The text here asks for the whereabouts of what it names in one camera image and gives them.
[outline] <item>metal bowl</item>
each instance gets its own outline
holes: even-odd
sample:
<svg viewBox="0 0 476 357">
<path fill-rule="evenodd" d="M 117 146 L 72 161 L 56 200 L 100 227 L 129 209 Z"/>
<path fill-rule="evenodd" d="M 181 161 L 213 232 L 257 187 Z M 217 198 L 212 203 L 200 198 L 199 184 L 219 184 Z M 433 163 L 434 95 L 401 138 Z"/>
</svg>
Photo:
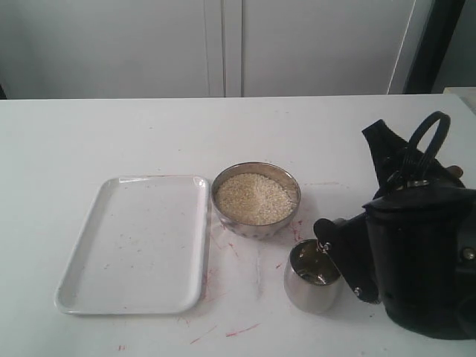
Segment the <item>metal bowl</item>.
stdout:
<svg viewBox="0 0 476 357">
<path fill-rule="evenodd" d="M 286 218 L 269 225 L 246 225 L 226 216 L 216 203 L 216 193 L 223 182 L 242 173 L 258 173 L 280 184 L 291 199 L 294 206 L 292 212 Z M 211 198 L 220 221 L 227 229 L 242 237 L 262 239 L 273 236 L 281 228 L 286 227 L 295 217 L 300 204 L 300 188 L 295 178 L 278 166 L 265 162 L 243 162 L 229 167 L 215 178 L 211 186 Z"/>
</svg>

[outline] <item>white table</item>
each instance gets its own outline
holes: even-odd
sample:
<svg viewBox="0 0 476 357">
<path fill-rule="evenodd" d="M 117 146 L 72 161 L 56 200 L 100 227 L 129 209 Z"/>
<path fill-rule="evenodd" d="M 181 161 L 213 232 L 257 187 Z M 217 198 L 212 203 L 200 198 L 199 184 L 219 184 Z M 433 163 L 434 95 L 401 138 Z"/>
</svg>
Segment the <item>white table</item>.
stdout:
<svg viewBox="0 0 476 357">
<path fill-rule="evenodd" d="M 353 216 L 377 188 L 360 131 L 383 118 L 409 138 L 434 110 L 453 118 L 438 158 L 476 187 L 476 118 L 454 95 L 0 102 L 0 356 L 474 356 L 474 341 L 406 331 L 349 289 L 326 316 L 297 310 L 283 289 L 292 231 L 256 242 L 216 217 L 206 298 L 189 312 L 86 318 L 53 305 L 105 180 L 213 180 L 237 162 L 272 162 L 299 181 L 296 221 L 311 238 L 317 218 Z"/>
</svg>

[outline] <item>cabinet door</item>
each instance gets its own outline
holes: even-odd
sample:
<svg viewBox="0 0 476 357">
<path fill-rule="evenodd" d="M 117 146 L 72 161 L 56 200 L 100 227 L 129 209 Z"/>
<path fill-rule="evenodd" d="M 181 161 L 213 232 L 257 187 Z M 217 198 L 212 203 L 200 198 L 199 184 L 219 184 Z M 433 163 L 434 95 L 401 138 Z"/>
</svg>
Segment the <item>cabinet door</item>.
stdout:
<svg viewBox="0 0 476 357">
<path fill-rule="evenodd" d="M 220 0 L 0 4 L 9 98 L 221 97 Z"/>
<path fill-rule="evenodd" d="M 225 0 L 227 96 L 401 92 L 432 2 Z"/>
</svg>

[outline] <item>rice grain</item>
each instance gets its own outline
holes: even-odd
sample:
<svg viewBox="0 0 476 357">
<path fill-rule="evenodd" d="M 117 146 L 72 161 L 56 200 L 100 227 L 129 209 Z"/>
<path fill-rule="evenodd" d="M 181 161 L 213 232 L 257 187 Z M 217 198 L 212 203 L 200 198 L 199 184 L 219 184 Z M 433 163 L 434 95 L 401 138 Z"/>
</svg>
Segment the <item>rice grain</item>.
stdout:
<svg viewBox="0 0 476 357">
<path fill-rule="evenodd" d="M 242 173 L 223 182 L 216 203 L 226 216 L 246 225 L 278 222 L 294 207 L 280 184 L 257 173 Z"/>
</svg>

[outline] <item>white tray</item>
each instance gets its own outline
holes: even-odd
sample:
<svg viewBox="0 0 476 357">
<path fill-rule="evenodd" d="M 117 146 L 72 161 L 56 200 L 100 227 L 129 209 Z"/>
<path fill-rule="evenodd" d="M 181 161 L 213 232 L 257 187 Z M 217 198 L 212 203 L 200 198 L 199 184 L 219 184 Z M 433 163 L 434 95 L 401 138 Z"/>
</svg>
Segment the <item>white tray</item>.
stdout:
<svg viewBox="0 0 476 357">
<path fill-rule="evenodd" d="M 114 178 L 100 189 L 55 304 L 70 314 L 170 314 L 199 299 L 208 183 Z"/>
</svg>

